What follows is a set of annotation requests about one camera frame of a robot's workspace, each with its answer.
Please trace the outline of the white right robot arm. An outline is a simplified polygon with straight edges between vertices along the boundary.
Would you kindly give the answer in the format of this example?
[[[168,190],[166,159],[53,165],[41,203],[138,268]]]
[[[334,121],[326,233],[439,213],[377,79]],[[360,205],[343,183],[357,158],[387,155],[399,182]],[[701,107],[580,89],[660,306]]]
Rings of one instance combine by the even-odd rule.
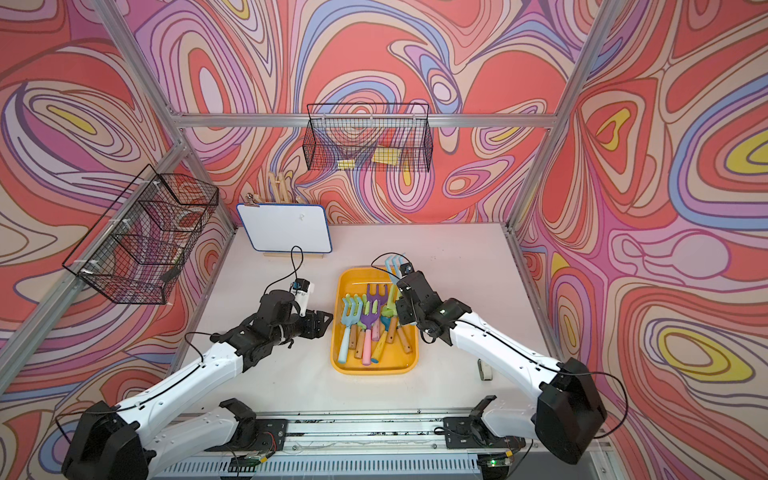
[[[443,300],[421,271],[401,268],[396,283],[399,320],[413,324],[426,336],[463,350],[488,364],[525,394],[530,405],[509,409],[481,400],[464,429],[485,443],[508,437],[538,440],[559,460],[575,465],[597,438],[607,411],[595,385],[595,373],[571,357],[562,362],[522,345],[503,334],[465,303]]]

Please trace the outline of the light blue fork rake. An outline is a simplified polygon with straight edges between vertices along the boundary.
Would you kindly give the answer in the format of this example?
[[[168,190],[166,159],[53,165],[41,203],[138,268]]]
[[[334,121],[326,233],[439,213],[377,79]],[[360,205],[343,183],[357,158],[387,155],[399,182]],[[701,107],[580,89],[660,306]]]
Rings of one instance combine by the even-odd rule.
[[[340,364],[345,364],[347,361],[352,326],[359,322],[364,301],[358,294],[355,294],[354,296],[347,294],[343,298],[343,303],[344,309],[342,312],[341,323],[344,326],[344,330],[337,357],[337,361]]]

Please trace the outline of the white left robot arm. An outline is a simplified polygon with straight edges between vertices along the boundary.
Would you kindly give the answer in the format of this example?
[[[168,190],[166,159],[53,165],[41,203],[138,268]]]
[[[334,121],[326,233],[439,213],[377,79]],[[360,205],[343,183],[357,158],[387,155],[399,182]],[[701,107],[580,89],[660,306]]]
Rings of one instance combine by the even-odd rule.
[[[256,313],[224,333],[189,364],[143,392],[110,406],[100,401],[80,415],[62,463],[68,479],[151,479],[166,468],[209,449],[236,451],[278,442],[260,432],[257,414],[231,398],[200,416],[177,417],[202,397],[245,373],[294,338],[317,339],[332,314],[308,307],[309,295],[274,290]]]

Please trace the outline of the light blue hand rake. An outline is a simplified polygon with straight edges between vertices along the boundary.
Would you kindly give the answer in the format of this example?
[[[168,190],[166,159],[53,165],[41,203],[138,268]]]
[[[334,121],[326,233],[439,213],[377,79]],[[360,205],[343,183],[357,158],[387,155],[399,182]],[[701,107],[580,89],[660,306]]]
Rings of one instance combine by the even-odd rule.
[[[400,254],[390,253],[384,260],[385,270],[393,286],[397,286],[402,278],[401,266],[404,263],[404,257]]]

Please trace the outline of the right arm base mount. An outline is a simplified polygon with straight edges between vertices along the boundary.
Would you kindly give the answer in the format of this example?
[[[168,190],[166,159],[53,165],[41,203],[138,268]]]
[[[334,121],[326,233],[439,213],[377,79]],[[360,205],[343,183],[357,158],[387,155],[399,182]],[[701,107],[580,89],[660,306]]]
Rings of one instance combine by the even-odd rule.
[[[444,417],[443,424],[435,427],[433,433],[443,436],[448,449],[494,449],[505,448],[513,453],[526,445],[522,437],[499,437],[483,422],[485,409],[497,398],[487,395],[464,417]]]

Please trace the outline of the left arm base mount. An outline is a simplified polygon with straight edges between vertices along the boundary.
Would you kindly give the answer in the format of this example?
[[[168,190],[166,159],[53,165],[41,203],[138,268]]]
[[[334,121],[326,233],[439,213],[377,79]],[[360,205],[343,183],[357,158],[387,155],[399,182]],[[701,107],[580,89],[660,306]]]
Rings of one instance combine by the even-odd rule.
[[[259,417],[245,403],[235,398],[224,400],[219,406],[234,415],[236,429],[227,443],[206,449],[206,452],[233,450],[268,453],[283,450],[287,419]]]

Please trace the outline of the green rake wooden handle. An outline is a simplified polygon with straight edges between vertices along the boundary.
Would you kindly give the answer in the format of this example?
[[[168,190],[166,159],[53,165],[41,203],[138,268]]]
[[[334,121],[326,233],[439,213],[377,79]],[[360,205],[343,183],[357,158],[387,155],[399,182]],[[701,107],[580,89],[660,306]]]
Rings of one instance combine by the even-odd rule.
[[[397,299],[397,288],[394,285],[391,285],[389,288],[388,293],[388,300],[385,304],[385,307],[382,310],[381,318],[386,319],[386,342],[388,344],[392,344],[394,342],[394,338],[398,337],[400,339],[401,347],[404,353],[410,354],[412,352],[412,347],[410,345],[410,342],[408,341],[407,336],[402,331],[402,329],[399,327],[399,320],[397,318],[397,311],[396,311],[396,305],[395,300]]]

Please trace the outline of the yellow plastic storage tray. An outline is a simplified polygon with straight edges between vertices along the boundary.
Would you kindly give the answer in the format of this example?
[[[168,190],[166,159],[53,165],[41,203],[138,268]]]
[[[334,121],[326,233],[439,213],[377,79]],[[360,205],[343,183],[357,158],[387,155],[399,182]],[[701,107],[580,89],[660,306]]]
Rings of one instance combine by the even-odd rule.
[[[345,271],[338,282],[331,327],[331,364],[347,375],[394,375],[419,359],[419,333],[397,316],[396,287],[382,270]]]

